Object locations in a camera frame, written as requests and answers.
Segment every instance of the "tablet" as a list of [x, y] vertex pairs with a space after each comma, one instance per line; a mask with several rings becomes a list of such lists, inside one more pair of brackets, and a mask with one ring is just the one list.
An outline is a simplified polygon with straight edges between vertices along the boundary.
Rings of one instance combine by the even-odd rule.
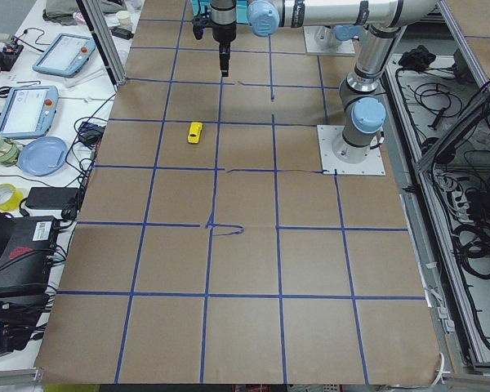
[[0, 135], [12, 139], [45, 135], [57, 104], [58, 90], [54, 86], [13, 87], [0, 115]]
[[34, 63], [33, 70], [72, 78], [96, 49], [94, 39], [61, 33]]

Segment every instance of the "table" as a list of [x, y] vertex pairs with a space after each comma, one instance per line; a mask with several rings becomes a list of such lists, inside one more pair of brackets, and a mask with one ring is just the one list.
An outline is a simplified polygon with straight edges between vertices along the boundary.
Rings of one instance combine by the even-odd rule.
[[439, 348], [385, 151], [386, 176], [321, 172], [315, 126], [345, 121], [354, 60], [240, 26], [222, 81], [189, 2], [166, 3], [142, 10], [36, 362], [45, 381], [431, 382]]
[[[29, 27], [37, 27], [45, 30], [46, 32], [41, 39], [42, 42], [50, 42], [58, 33], [63, 32], [90, 36], [90, 33], [84, 26], [61, 26], [59, 24], [44, 21], [42, 19], [42, 10], [44, 5], [44, 0], [36, 1], [33, 8], [25, 18], [23, 24], [19, 27], [16, 35], [21, 35], [24, 29]], [[130, 9], [130, 11], [133, 25], [136, 26], [139, 20], [140, 12], [133, 9]], [[113, 22], [113, 18], [116, 19], [114, 16], [108, 16], [110, 23]], [[34, 37], [38, 36], [38, 34], [39, 32], [30, 30], [27, 37], [24, 37], [24, 39], [33, 43]], [[123, 55], [123, 51], [128, 51], [130, 42], [120, 38], [114, 38], [114, 41], [121, 55]], [[42, 85], [56, 86], [59, 90], [60, 101], [55, 119], [47, 135], [58, 136], [65, 141], [67, 146], [71, 146], [74, 137], [76, 136], [73, 128], [75, 121], [81, 117], [85, 117], [85, 119], [87, 119], [87, 117], [95, 112], [101, 105], [103, 105], [108, 98], [115, 94], [115, 89], [105, 72], [105, 68], [98, 51], [93, 54], [91, 59], [87, 62], [75, 79], [67, 80], [34, 72], [31, 65], [38, 58], [38, 56], [39, 53], [29, 47], [25, 47], [12, 71], [10, 73], [0, 74], [0, 87], [15, 86], [16, 82], [25, 80], [38, 80]], [[100, 76], [87, 82], [79, 83], [74, 87], [69, 86], [69, 84], [74, 82], [74, 80], [79, 80], [83, 78], [83, 76], [90, 74], [99, 74]], [[0, 111], [2, 111], [4, 102], [4, 99], [0, 99]], [[103, 105], [102, 109], [96, 116], [99, 118], [109, 118], [111, 108], [112, 101], [109, 101], [106, 105]], [[19, 140], [21, 144], [27, 144], [29, 141], [30, 140]], [[74, 148], [74, 151], [80, 159], [91, 156], [91, 150], [83, 145], [77, 145]], [[71, 154], [69, 156], [69, 163], [76, 166], [78, 160]], [[0, 184], [11, 183], [18, 189], [22, 190], [24, 195], [29, 192], [31, 187], [41, 185], [34, 181], [43, 181], [43, 183], [50, 186], [78, 186], [78, 182], [73, 181], [77, 175], [78, 172], [67, 164], [65, 164], [55, 173], [44, 177], [36, 177], [25, 174], [18, 167], [0, 166]], [[32, 215], [41, 216], [53, 215], [55, 214], [55, 211], [37, 210], [31, 211], [31, 213]], [[18, 210], [16, 210], [13, 212], [13, 215], [19, 216], [20, 214]], [[58, 243], [63, 247], [67, 247], [73, 233], [73, 228], [74, 227], [59, 236]], [[58, 286], [63, 268], [63, 266], [57, 266], [51, 270], [51, 276], [49, 278], [51, 285]], [[45, 323], [48, 317], [48, 314], [44, 314], [41, 317], [40, 323]], [[28, 343], [26, 349], [0, 357], [0, 371], [31, 368], [38, 354], [39, 347], [40, 341], [32, 341]]]

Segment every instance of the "yellow toy car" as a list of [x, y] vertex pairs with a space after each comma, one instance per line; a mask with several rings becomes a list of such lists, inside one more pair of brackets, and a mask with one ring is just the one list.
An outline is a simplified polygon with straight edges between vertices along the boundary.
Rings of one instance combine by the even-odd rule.
[[196, 145], [199, 142], [199, 138], [202, 135], [203, 124], [200, 122], [192, 122], [190, 124], [189, 135], [187, 136], [187, 141]]

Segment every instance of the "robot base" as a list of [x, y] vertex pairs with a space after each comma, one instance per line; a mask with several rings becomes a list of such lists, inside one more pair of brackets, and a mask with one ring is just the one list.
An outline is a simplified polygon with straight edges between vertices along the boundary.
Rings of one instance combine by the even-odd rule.
[[384, 176], [385, 167], [379, 149], [371, 149], [361, 163], [348, 163], [339, 159], [332, 151], [332, 142], [343, 132], [343, 126], [318, 125], [321, 167], [325, 174]]
[[320, 28], [321, 26], [305, 26], [303, 28], [307, 55], [355, 56], [356, 52], [351, 39], [342, 42], [338, 47], [327, 47], [320, 42], [316, 42], [316, 33]]

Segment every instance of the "yellow tape roll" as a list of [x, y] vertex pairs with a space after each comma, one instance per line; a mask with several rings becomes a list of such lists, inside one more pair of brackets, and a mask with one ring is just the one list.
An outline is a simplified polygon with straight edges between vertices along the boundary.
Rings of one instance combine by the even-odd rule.
[[0, 210], [13, 211], [18, 208], [24, 195], [11, 184], [0, 185]]

